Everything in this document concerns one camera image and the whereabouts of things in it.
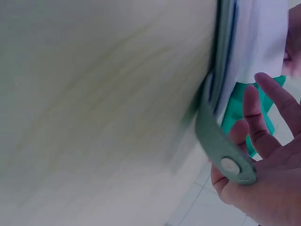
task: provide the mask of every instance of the finger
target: finger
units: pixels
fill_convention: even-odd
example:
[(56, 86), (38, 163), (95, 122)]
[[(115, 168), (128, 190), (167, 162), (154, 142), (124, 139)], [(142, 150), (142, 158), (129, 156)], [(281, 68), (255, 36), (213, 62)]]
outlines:
[(268, 131), (263, 115), (258, 90), (247, 86), (243, 97), (243, 115), (249, 124), (251, 142), (263, 158), (268, 158), (275, 149), (281, 147), (279, 141)]
[[(228, 135), (231, 141), (239, 146), (245, 153), (247, 153), (246, 137), (248, 132), (248, 123), (242, 119), (233, 125)], [(218, 195), (221, 195), (223, 188), (227, 185), (229, 180), (214, 165), (212, 165), (211, 182)]]
[(301, 107), (295, 98), (265, 73), (255, 75), (262, 90), (275, 103), (294, 137), (301, 133)]

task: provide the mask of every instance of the tile floor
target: tile floor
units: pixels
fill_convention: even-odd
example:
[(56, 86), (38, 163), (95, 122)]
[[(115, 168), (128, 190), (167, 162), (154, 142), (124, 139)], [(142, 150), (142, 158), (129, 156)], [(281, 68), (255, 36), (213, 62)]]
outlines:
[[(301, 80), (287, 79), (284, 88), (300, 100)], [(275, 106), (269, 111), (269, 117), (275, 126), (274, 136), (282, 144), (290, 142), (293, 136)], [(254, 159), (258, 161), (261, 157), (256, 155)], [(206, 163), (166, 226), (258, 226), (243, 212), (219, 199), (211, 184), (210, 169), (211, 164)]]

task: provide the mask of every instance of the white fabric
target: white fabric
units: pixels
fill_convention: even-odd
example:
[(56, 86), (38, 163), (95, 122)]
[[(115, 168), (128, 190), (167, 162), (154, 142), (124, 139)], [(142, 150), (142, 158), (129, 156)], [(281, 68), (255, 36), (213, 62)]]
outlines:
[(237, 81), (253, 83), (254, 75), (281, 75), (288, 29), (288, 0), (239, 0), (238, 24), (230, 62)]

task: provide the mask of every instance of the floor tile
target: floor tile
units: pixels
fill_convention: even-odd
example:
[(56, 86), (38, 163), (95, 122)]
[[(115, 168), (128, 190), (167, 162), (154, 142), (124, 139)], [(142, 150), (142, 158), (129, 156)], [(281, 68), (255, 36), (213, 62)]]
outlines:
[(202, 187), (196, 184), (193, 184), (184, 199), (181, 201), (179, 207), (175, 210), (172, 216), (168, 220), (168, 224), (171, 226), (178, 226), (189, 209), (192, 207), (194, 201), (196, 200), (198, 194), (200, 193)]
[(242, 226), (246, 216), (203, 189), (180, 226)]
[(301, 97), (301, 79), (292, 79), (291, 77), (287, 77), (283, 88), (285, 88), (297, 101), (300, 100)]
[(274, 137), (282, 144), (286, 145), (293, 140), (293, 135), (287, 127), (280, 127), (280, 131), (276, 131)]
[(207, 180), (207, 182), (205, 183), (204, 187), (206, 189), (208, 189), (210, 192), (213, 192), (214, 194), (217, 194), (215, 188), (213, 187), (212, 185), (212, 182), (211, 182), (211, 176), (209, 176), (209, 179)]
[(258, 226), (258, 224), (251, 218), (246, 217), (246, 221), (244, 222), (243, 226)]
[(292, 7), (300, 4), (300, 0), (289, 0), (288, 3), (289, 3), (289, 7), (292, 8)]
[(198, 178), (195, 180), (195, 183), (204, 186), (210, 176), (210, 172), (211, 172), (211, 163), (207, 162), (202, 168), (202, 170), (200, 171)]
[(254, 155), (252, 159), (254, 159), (256, 161), (262, 160), (261, 156), (258, 153), (256, 153), (256, 155)]

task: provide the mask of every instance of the white paper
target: white paper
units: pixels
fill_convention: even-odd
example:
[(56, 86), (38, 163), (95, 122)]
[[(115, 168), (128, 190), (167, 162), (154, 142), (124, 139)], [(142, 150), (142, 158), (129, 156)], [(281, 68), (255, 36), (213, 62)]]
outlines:
[(281, 75), (288, 30), (288, 0), (238, 0), (232, 50), (218, 112), (236, 82), (254, 83), (254, 75)]

